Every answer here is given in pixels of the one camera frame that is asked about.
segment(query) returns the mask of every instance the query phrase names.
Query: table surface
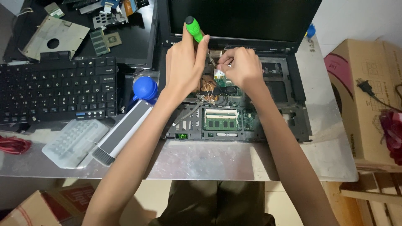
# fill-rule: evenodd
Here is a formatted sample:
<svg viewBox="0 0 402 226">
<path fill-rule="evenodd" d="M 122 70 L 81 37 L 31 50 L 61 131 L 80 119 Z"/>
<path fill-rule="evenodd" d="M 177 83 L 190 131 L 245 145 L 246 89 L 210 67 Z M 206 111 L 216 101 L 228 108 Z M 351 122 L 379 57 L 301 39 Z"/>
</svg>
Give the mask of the table surface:
<svg viewBox="0 0 402 226">
<path fill-rule="evenodd" d="M 316 36 L 302 41 L 296 59 L 313 133 L 312 142 L 300 146 L 321 181 L 357 181 L 352 152 Z M 82 169 L 58 168 L 41 151 L 56 135 L 49 129 L 37 129 L 29 136 L 18 134 L 32 140 L 33 146 L 20 156 L 0 152 L 0 176 L 99 179 L 105 175 L 108 167 L 96 160 Z M 279 181 L 267 144 L 175 140 L 158 143 L 144 178 Z"/>
</svg>

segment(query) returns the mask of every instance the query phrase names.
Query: white wall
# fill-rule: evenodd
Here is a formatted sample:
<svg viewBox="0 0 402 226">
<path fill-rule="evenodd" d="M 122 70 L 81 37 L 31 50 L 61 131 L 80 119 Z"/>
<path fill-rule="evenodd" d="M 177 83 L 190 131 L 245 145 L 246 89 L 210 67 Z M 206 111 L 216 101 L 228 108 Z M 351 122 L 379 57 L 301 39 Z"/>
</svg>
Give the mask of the white wall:
<svg viewBox="0 0 402 226">
<path fill-rule="evenodd" d="M 323 0 L 313 23 L 324 56 L 347 38 L 402 47 L 402 0 Z"/>
<path fill-rule="evenodd" d="M 5 6 L 12 13 L 17 15 L 21 11 L 24 0 L 0 0 L 0 4 Z"/>
</svg>

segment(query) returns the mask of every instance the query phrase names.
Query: laptop bezel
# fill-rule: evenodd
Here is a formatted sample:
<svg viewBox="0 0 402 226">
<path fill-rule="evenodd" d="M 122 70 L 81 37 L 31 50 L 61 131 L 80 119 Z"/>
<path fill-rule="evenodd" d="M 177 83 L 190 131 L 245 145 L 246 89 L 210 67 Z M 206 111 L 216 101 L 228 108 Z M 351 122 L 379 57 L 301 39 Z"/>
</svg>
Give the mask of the laptop bezel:
<svg viewBox="0 0 402 226">
<path fill-rule="evenodd" d="M 158 15 L 160 23 L 161 37 L 163 41 L 163 46 L 170 47 L 177 42 L 181 41 L 181 34 L 172 34 L 170 31 L 170 16 L 169 16 L 169 0 L 157 0 L 158 1 Z M 315 1 L 315 13 L 321 4 L 321 0 Z M 306 18 L 305 25 L 301 31 L 307 31 L 307 28 L 311 24 L 315 13 L 311 18 Z M 255 51 L 272 51 L 272 52 L 286 52 L 286 53 L 296 53 L 300 43 L 304 38 L 305 32 L 301 32 L 299 38 L 296 42 L 290 41 L 270 41 L 270 40 L 259 40 L 259 39 L 241 39 L 241 38 L 230 38 L 230 37 L 215 37 L 211 36 L 209 41 L 209 47 L 212 49 L 231 49 L 234 47 L 244 46 L 246 48 L 254 49 Z"/>
</svg>

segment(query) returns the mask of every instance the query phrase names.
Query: cardboard box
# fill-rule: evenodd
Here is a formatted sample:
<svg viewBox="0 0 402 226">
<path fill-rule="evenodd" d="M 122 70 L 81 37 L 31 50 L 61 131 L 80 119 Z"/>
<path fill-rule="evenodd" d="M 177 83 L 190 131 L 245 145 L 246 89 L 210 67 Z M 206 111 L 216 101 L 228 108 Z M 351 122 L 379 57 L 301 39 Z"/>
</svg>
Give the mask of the cardboard box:
<svg viewBox="0 0 402 226">
<path fill-rule="evenodd" d="M 0 221 L 0 226 L 80 226 L 93 193 L 91 185 L 36 191 Z"/>
<path fill-rule="evenodd" d="M 385 41 L 347 39 L 324 59 L 358 170 L 402 172 L 385 141 L 379 115 L 385 105 L 357 87 L 368 80 L 380 100 L 400 108 L 402 49 Z"/>
</svg>

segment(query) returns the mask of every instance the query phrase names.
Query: blue object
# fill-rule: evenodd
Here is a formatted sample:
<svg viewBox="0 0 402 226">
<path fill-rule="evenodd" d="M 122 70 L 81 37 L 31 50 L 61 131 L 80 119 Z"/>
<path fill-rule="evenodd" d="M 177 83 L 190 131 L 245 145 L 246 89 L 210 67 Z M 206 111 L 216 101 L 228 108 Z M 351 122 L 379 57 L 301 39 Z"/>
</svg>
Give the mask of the blue object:
<svg viewBox="0 0 402 226">
<path fill-rule="evenodd" d="M 314 27 L 313 23 L 307 29 L 307 38 L 311 39 L 316 34 L 316 28 Z"/>
<path fill-rule="evenodd" d="M 158 84 L 151 77 L 140 77 L 133 84 L 133 92 L 134 97 L 132 101 L 142 99 L 150 104 L 155 104 L 154 99 L 158 95 Z"/>
</svg>

